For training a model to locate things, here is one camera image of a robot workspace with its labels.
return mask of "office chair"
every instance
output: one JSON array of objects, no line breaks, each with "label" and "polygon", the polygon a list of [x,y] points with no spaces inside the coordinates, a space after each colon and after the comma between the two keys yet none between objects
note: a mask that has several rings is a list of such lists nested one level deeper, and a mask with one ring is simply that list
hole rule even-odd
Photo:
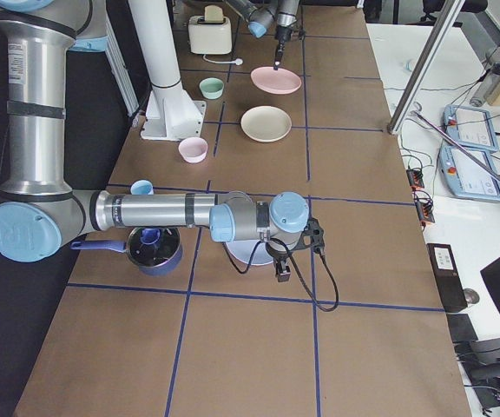
[{"label": "office chair", "polygon": [[[424,1],[424,13],[420,18],[420,25],[433,25],[437,20],[435,16],[431,13],[436,11],[441,11],[443,8],[444,0],[423,0]],[[460,11],[467,13],[479,13],[487,9],[487,0],[466,0],[462,9]]]}]

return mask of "pink bowl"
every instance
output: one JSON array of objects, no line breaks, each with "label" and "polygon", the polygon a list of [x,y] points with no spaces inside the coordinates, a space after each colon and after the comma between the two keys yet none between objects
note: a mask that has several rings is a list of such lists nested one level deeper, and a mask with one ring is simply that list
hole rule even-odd
[{"label": "pink bowl", "polygon": [[250,73],[256,87],[272,94],[290,94],[300,88],[300,77],[288,69],[259,67]]},{"label": "pink bowl", "polygon": [[179,143],[179,152],[186,162],[201,162],[206,158],[207,142],[201,137],[187,137]]}]

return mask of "pot handle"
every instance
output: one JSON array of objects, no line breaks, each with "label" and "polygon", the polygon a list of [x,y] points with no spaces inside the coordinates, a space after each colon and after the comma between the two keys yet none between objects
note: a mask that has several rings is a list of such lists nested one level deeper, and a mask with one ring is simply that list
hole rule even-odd
[{"label": "pot handle", "polygon": [[107,249],[122,254],[127,251],[127,244],[123,241],[77,241],[71,242],[70,248],[74,250]]}]

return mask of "pot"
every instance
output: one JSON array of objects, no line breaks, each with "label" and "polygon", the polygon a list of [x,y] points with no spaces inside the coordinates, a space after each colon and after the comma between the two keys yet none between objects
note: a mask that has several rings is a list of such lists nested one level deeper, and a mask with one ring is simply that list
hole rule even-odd
[{"label": "pot", "polygon": [[144,274],[152,276],[168,274],[182,259],[181,237],[177,228],[134,228],[126,242],[79,241],[72,242],[70,248],[126,253]]}]

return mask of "white table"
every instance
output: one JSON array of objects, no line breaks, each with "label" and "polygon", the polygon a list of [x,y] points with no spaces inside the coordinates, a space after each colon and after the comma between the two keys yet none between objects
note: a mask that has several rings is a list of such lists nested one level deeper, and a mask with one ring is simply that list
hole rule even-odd
[{"label": "white table", "polygon": [[[420,26],[395,26],[369,24],[368,31],[376,57],[379,74],[385,86],[385,96],[391,113],[396,108],[406,83],[411,75],[410,66],[415,63],[431,28]],[[418,102],[423,106],[422,113],[433,122],[439,123],[445,105],[469,87],[458,86],[471,84],[483,73],[483,66],[477,59],[466,37],[460,29],[452,29],[438,52],[418,94]],[[462,98],[455,104],[468,104]],[[492,116],[500,115],[500,108],[485,104]],[[500,116],[492,119],[497,132],[500,132]],[[441,144],[440,135],[423,129],[416,123],[406,121],[401,129],[399,141],[405,147],[428,154],[435,164]],[[481,301],[464,313],[468,313],[479,340],[500,337],[500,314],[484,285],[481,269],[500,256],[500,203],[474,202],[454,198],[444,184],[440,172],[429,167],[430,157],[419,157],[424,166],[426,191],[433,196],[435,224],[424,232],[426,243],[447,243],[457,263],[458,273],[463,288],[476,290]],[[404,157],[405,166],[417,167],[419,162]],[[496,161],[500,173],[500,162]],[[471,388],[466,388],[472,415],[481,416],[476,395]]]}]

